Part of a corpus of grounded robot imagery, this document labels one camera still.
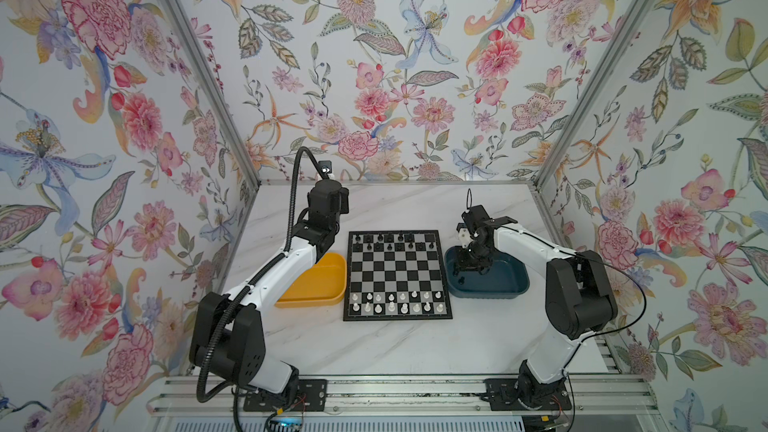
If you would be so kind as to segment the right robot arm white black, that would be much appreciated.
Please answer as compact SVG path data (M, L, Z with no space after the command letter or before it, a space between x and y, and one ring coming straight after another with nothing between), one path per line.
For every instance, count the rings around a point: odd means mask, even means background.
M510 217L492 218L481 205L462 213L457 227L461 270L484 272L493 255L505 253L545 280L544 310L549 325L519 369L516 388L551 394L566 380L567 368L584 341L601 332L618 306L600 255L554 244Z

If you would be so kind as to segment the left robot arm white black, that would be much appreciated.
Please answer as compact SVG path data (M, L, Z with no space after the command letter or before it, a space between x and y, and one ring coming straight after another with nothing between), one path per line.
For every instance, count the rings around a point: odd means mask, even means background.
M262 314L334 244L340 217L349 212L349 190L336 180L322 179L307 199L306 213L289 228L285 249L241 285L225 294L211 292L200 301L189 352L199 369L199 402L212 400L227 387L287 401L295 397L299 372L268 354Z

